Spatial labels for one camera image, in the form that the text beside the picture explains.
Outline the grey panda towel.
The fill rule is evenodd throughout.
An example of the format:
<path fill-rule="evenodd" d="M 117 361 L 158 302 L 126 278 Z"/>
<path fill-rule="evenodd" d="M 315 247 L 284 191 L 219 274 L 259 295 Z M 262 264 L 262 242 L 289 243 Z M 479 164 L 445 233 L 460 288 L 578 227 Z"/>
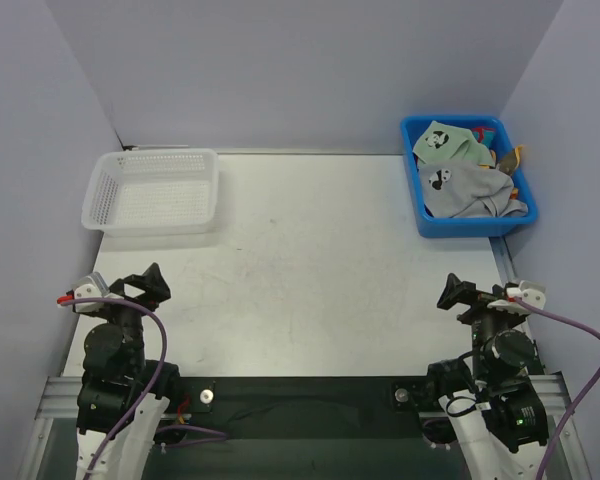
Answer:
<path fill-rule="evenodd" d="M 418 170 L 423 202 L 434 218 L 523 217 L 526 203 L 510 199 L 512 179 L 469 164 L 425 165 Z"/>

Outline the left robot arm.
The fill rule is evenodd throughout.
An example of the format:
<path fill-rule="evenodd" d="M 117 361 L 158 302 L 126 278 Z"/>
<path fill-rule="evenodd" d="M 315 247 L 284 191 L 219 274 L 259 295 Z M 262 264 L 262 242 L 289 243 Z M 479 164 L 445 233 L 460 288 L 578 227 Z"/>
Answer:
<path fill-rule="evenodd" d="M 78 479 L 139 479 L 180 374 L 161 354 L 145 357 L 144 317 L 171 297 L 160 267 L 106 284 L 94 272 L 67 294 L 75 313 L 100 319 L 84 340 L 76 421 Z"/>

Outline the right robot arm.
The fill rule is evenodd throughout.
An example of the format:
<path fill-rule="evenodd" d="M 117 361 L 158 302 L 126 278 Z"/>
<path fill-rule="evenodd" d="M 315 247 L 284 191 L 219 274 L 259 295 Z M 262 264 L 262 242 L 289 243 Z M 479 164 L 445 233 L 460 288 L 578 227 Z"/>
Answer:
<path fill-rule="evenodd" d="M 470 350 L 429 365 L 425 398 L 442 416 L 421 422 L 434 448 L 458 446 L 473 479 L 536 479 L 549 440 L 545 406 L 530 378 L 537 351 L 520 330 L 546 303 L 543 287 L 528 281 L 482 291 L 449 274 L 438 299 L 471 329 Z"/>

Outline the white perforated plastic basket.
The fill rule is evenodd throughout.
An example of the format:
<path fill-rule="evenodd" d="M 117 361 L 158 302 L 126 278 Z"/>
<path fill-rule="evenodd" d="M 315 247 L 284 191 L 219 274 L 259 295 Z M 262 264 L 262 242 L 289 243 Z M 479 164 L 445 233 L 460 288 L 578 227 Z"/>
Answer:
<path fill-rule="evenodd" d="M 214 220 L 218 183 L 218 155 L 211 149 L 108 153 L 92 171 L 81 223 L 118 237 L 205 233 Z"/>

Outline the grey orange-edged towel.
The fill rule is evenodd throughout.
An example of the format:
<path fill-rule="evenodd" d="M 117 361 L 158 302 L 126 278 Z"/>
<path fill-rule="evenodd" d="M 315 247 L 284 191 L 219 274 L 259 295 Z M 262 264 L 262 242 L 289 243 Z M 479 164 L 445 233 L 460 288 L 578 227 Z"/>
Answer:
<path fill-rule="evenodd" d="M 524 145 L 518 145 L 506 153 L 497 161 L 496 169 L 501 173 L 512 177 L 520 167 L 524 148 Z"/>

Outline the green panda towel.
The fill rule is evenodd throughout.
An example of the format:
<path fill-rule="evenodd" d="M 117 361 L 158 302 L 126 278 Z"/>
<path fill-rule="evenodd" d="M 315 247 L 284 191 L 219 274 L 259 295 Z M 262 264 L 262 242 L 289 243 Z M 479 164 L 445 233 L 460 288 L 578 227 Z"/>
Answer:
<path fill-rule="evenodd" d="M 469 129 L 432 121 L 413 146 L 412 153 L 423 165 L 469 164 L 493 168 L 490 150 Z"/>

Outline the red blue towel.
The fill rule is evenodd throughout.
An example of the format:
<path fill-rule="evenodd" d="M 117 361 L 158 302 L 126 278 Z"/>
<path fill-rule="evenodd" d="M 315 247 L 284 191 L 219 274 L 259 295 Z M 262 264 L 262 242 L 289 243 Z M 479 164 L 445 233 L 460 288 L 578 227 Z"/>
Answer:
<path fill-rule="evenodd" d="M 491 149 L 492 143 L 496 136 L 496 130 L 488 126 L 476 126 L 470 129 L 476 141 L 484 145 L 487 149 Z"/>

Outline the black base mat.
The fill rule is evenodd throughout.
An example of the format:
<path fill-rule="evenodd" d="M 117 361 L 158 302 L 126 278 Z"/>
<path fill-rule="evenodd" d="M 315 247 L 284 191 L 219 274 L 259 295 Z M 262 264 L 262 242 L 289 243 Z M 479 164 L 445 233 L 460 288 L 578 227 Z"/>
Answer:
<path fill-rule="evenodd" d="M 192 423 L 232 440 L 394 440 L 438 412 L 423 376 L 186 377 Z"/>

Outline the aluminium front rail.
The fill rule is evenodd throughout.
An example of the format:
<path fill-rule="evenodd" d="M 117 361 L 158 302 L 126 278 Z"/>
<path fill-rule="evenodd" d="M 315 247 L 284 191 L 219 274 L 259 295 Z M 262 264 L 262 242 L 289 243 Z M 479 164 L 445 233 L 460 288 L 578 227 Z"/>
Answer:
<path fill-rule="evenodd" d="M 150 362 L 129 384 L 89 376 L 47 381 L 36 413 L 37 438 L 19 475 L 40 472 L 53 423 L 74 419 L 79 430 L 109 427 L 125 409 L 165 400 L 164 424 L 193 421 L 209 437 L 236 439 L 403 439 L 422 436 L 447 447 L 468 438 L 479 420 L 506 476 L 533 478 L 564 469 L 590 475 L 572 420 L 570 397 L 558 375 L 509 380 L 474 393 L 456 375 L 366 377 L 184 377 L 173 365 Z"/>

